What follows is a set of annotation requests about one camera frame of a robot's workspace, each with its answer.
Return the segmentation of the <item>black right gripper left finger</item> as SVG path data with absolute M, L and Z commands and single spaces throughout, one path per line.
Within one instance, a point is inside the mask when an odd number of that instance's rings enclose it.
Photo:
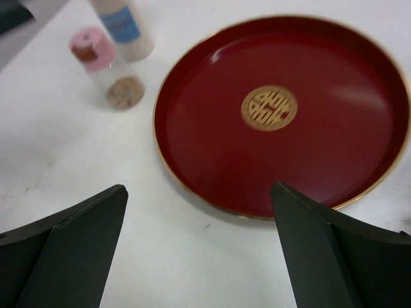
M 128 192 L 114 185 L 1 234 L 1 307 L 99 307 Z

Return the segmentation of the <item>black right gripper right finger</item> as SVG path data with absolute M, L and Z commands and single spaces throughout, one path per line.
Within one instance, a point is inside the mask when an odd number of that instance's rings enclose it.
M 281 182 L 270 195 L 297 307 L 410 307 L 410 234 L 364 223 Z

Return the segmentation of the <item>pink lid spice shaker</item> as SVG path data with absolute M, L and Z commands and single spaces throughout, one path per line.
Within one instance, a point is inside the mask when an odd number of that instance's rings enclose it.
M 69 41 L 69 49 L 110 107 L 124 110 L 142 100 L 143 82 L 101 28 L 87 27 L 76 32 Z

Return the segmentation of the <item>blue label silver lid jar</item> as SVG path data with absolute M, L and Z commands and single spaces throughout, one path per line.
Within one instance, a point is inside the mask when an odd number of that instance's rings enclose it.
M 125 60 L 140 61 L 150 55 L 155 42 L 135 1 L 90 0 L 89 3 Z

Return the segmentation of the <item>red round tray gold emblem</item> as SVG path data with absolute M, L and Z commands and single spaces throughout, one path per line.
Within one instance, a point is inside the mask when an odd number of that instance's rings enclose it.
M 153 132 L 176 181 L 216 209 L 272 219 L 284 182 L 339 209 L 394 169 L 410 84 L 377 43 L 335 21 L 274 15 L 222 29 L 166 75 Z

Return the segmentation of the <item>black left gripper housing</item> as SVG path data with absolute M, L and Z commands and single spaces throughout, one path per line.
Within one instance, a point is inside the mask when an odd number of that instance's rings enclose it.
M 35 20 L 33 14 L 20 1 L 1 0 L 1 36 Z

